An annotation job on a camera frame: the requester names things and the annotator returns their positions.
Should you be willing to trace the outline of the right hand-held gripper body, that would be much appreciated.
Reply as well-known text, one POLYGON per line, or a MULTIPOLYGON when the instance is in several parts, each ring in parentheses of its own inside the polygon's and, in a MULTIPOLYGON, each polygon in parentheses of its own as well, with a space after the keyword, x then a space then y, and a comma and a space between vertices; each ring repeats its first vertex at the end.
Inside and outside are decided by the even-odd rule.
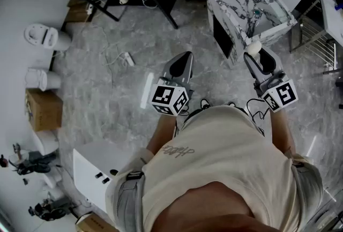
POLYGON ((256 79, 254 88, 258 96, 267 103, 273 113, 298 100, 295 85, 284 71, 278 71, 267 79, 256 79))

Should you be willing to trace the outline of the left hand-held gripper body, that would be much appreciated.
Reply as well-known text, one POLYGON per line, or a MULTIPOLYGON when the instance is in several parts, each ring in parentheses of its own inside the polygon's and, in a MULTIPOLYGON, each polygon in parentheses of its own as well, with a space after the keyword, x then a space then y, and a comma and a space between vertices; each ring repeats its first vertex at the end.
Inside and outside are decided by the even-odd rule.
POLYGON ((194 90, 185 78, 160 77, 152 86, 149 103, 161 114, 178 116, 189 103, 194 90))

